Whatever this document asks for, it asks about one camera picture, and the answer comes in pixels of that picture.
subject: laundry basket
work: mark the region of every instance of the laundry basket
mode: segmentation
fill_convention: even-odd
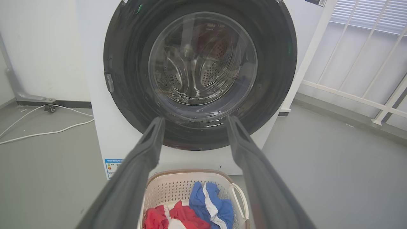
[[[168,205],[171,209],[181,200],[182,205],[188,205],[195,182],[212,182],[219,189],[220,199],[230,199],[233,205],[233,229],[249,229],[249,208],[242,189],[232,179],[216,170],[173,170],[155,174],[147,182],[138,228],[143,228],[146,212],[158,205]],[[243,209],[239,204],[236,192],[240,194]]]

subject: washing machine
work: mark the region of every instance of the washing machine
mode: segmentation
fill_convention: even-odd
[[[300,0],[77,1],[106,177],[158,116],[166,131],[151,174],[242,174],[226,117],[263,148],[321,13]]]

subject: white cable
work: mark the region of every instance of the white cable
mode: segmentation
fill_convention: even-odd
[[[27,115],[30,114],[31,112],[33,112],[33,111],[35,111],[35,110],[37,110],[37,109],[40,109],[41,107],[44,107],[44,106],[46,106],[46,105],[37,107],[37,108],[35,108],[34,110],[32,110],[32,111],[28,112],[27,114],[25,114],[25,115],[24,115],[23,117],[21,117],[19,120],[17,120],[16,122],[14,122],[11,126],[9,126],[5,131],[3,131],[3,133],[0,134],[0,138],[1,138],[1,136],[2,136],[6,131],[8,131],[8,130],[9,130],[12,126],[14,126],[18,121],[20,121],[21,119],[23,119],[25,116],[27,116]],[[59,106],[59,105],[48,104],[47,106],[57,106],[57,107],[65,108],[65,109],[68,109],[68,110],[73,110],[73,111],[75,111],[75,112],[78,112],[78,113],[81,113],[81,114],[84,114],[84,115],[92,116],[92,117],[93,117],[93,115],[85,114],[85,113],[82,113],[82,112],[80,112],[80,111],[77,111],[77,110],[74,110],[74,109],[71,109],[71,108],[67,108],[67,107],[63,107],[63,106]],[[67,127],[67,128],[65,128],[65,129],[63,129],[63,130],[58,130],[58,131],[54,131],[54,132],[47,132],[47,133],[40,133],[40,134],[32,134],[32,135],[28,135],[28,136],[24,136],[24,137],[20,137],[20,138],[16,138],[16,139],[8,140],[8,141],[3,141],[3,142],[0,142],[0,145],[6,144],[6,143],[9,143],[9,142],[12,142],[12,141],[17,141],[17,140],[21,140],[21,139],[26,139],[26,138],[29,138],[29,137],[40,136],[40,135],[46,135],[46,134],[56,134],[56,133],[60,133],[60,132],[62,132],[62,131],[68,130],[68,129],[70,129],[70,128],[72,128],[72,127],[75,127],[75,126],[80,126],[80,125],[88,124],[88,123],[90,123],[90,122],[92,122],[92,121],[94,121],[94,120],[95,120],[95,119],[92,119],[92,120],[87,121],[87,122],[84,122],[84,123],[78,123],[78,124],[75,124],[75,125],[73,125],[73,126]]]

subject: white blinds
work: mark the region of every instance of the white blinds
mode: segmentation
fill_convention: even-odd
[[[407,25],[407,0],[388,0],[376,30],[399,35]],[[331,22],[346,24],[357,0],[338,0]],[[359,0],[350,26],[372,29],[386,0]]]

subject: washing machine door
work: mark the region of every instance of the washing machine door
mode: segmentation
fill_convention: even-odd
[[[108,90],[140,132],[165,117],[164,144],[211,150],[229,144],[226,117],[250,134],[277,112],[297,60],[282,1],[129,0],[110,22]]]

